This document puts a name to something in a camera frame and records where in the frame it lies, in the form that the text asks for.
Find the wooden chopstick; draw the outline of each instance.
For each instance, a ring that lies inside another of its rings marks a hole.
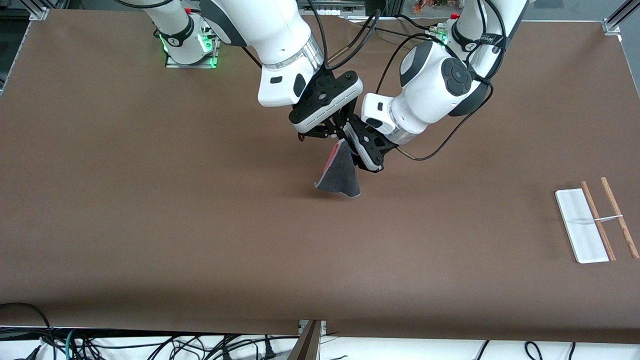
[[[618,207],[618,203],[616,202],[616,198],[613,196],[613,192],[611,191],[611,187],[609,186],[609,182],[607,181],[607,178],[601,177],[600,181],[602,182],[602,186],[604,187],[605,193],[607,193],[607,197],[609,198],[609,204],[611,204],[611,209],[613,210],[613,213],[617,216],[622,215],[622,213],[620,212],[620,207]],[[640,255],[638,254],[636,245],[634,244],[634,241],[631,238],[631,234],[629,233],[629,229],[627,227],[627,223],[625,222],[625,218],[620,216],[618,218],[618,225],[620,225],[620,229],[622,230],[622,235],[624,235],[625,237],[625,241],[627,242],[627,247],[629,248],[631,257],[634,259],[640,259]]]
[[[589,204],[589,209],[591,210],[591,214],[594,219],[600,218],[598,215],[598,210],[596,209],[596,205],[593,202],[593,198],[591,197],[591,193],[589,192],[589,188],[587,187],[587,182],[581,181],[580,187],[584,192],[584,197],[587,198],[587,204]],[[609,261],[615,261],[616,256],[613,254],[613,249],[611,248],[611,244],[609,243],[609,238],[607,237],[607,233],[604,232],[604,227],[602,226],[602,222],[599,220],[595,220],[596,227],[598,228],[598,232],[600,233],[600,238],[602,239],[602,245],[604,245],[604,249],[607,251],[607,256],[609,257]]]

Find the plug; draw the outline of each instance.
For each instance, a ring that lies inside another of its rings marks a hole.
[[[264,336],[264,360],[271,360],[276,357],[276,353],[271,348],[271,342],[269,341],[269,336]]]
[[[27,358],[25,360],[36,360],[36,356],[38,356],[38,351],[40,351],[40,347],[42,345],[38,345],[38,347],[36,347],[35,349],[33,349],[33,351],[29,354],[29,356],[27,356]]]
[[[222,346],[222,360],[233,360],[226,345]]]

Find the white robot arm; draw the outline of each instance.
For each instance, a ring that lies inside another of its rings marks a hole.
[[[200,14],[187,13],[179,0],[115,1],[143,9],[177,63],[194,64],[211,52],[214,32],[228,45],[252,46],[262,62],[258,101],[263,106],[296,104],[324,63],[294,0],[261,0],[250,11],[237,0],[201,0]]]
[[[468,0],[459,19],[427,35],[439,42],[425,41],[404,57],[397,97],[365,96],[362,118],[353,113],[362,81],[353,71],[335,78],[326,69],[324,54],[295,0],[261,0],[252,3],[251,11],[237,0],[201,0],[202,17],[186,14],[179,0],[137,2],[155,4],[145,11],[177,62],[202,58],[207,49],[202,40],[211,30],[226,44],[254,47],[263,64],[261,105],[293,105],[289,120],[301,140],[345,138],[354,162],[377,172],[386,152],[430,124],[480,107],[529,0]]]
[[[404,145],[447,114],[467,115],[478,109],[528,4],[529,0],[467,1],[459,19],[440,27],[452,53],[434,41],[416,45],[400,65],[400,95],[365,95],[362,121],[391,143]],[[346,131],[366,169],[381,170],[379,156],[367,152],[375,147],[365,141],[369,136],[358,134],[353,124]]]

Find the white floor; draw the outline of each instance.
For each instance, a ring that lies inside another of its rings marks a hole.
[[[247,336],[243,338],[263,338],[263,336]],[[162,343],[167,337],[161,338],[109,338],[98,339],[97,345],[126,346],[138,344]],[[201,338],[205,347],[215,345],[221,336],[207,336]],[[481,340],[409,340],[409,339],[379,339],[379,338],[333,338],[326,337],[321,345],[319,360],[333,360],[347,356],[346,360],[475,360]],[[0,360],[24,359],[38,346],[37,340],[29,341],[0,341]],[[273,350],[276,353],[286,352],[292,349],[295,340],[273,340]],[[565,360],[568,358],[569,343],[539,342],[544,360]],[[106,360],[145,360],[156,349],[153,347],[133,349],[102,349],[101,354]],[[167,346],[156,357],[156,360],[167,360],[172,346]],[[261,356],[264,355],[264,344],[259,343]],[[231,352],[233,360],[255,359],[255,347],[248,345],[242,349]],[[276,360],[285,358],[286,354],[278,356]],[[36,360],[52,359],[51,347],[44,346],[40,349]],[[58,352],[58,359],[64,359],[65,355]],[[189,352],[179,352],[176,360],[197,360],[196,355]],[[528,360],[524,351],[523,341],[491,341],[487,346],[482,360]],[[640,345],[594,344],[578,343],[573,354],[574,360],[640,360]]]

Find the green led light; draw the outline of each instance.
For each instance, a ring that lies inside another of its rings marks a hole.
[[[169,50],[166,48],[166,43],[164,42],[164,39],[162,38],[162,35],[159,36],[160,41],[162,41],[162,47],[164,49],[164,51],[168,54]]]
[[[202,46],[202,51],[205,51],[205,52],[209,51],[211,44],[206,44],[205,39],[200,34],[198,34],[198,41],[200,42],[200,46]]]

